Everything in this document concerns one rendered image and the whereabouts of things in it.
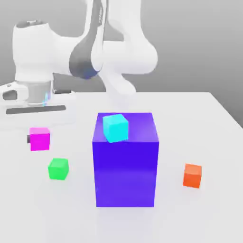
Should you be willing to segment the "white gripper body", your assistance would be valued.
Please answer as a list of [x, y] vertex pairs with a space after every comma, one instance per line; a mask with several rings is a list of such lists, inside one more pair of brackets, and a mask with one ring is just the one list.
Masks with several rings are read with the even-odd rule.
[[66, 124], [74, 121], [75, 107], [68, 103], [0, 108], [0, 124]]

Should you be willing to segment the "small magenta cube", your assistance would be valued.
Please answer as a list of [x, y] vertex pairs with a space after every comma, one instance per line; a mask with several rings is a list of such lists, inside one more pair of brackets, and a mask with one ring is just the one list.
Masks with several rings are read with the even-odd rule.
[[46, 127], [30, 128], [29, 143], [31, 151], [50, 149], [50, 131]]

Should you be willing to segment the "small cyan cube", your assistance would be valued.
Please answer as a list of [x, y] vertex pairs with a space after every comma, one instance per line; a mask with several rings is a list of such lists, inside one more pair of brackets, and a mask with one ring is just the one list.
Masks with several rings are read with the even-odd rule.
[[109, 143], [129, 139], [129, 122], [122, 114], [103, 117], [103, 133]]

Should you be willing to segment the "large blue box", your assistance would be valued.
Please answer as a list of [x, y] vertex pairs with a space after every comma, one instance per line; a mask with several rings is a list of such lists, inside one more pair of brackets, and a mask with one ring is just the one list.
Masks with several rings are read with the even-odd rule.
[[159, 138], [153, 115], [124, 113], [128, 141], [109, 143], [98, 113], [93, 134], [93, 166], [97, 207], [153, 207]]

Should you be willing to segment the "small green cube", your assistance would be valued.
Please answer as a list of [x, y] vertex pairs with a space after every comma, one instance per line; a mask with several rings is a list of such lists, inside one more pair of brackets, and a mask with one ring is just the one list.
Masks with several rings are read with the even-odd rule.
[[68, 159], [53, 158], [48, 166], [49, 178], [65, 180], [69, 172]]

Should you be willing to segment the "small orange cube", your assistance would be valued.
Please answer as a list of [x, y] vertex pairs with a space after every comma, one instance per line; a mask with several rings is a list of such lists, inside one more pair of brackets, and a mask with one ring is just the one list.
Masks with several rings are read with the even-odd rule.
[[184, 170], [183, 186], [200, 188], [202, 167], [193, 164], [186, 164]]

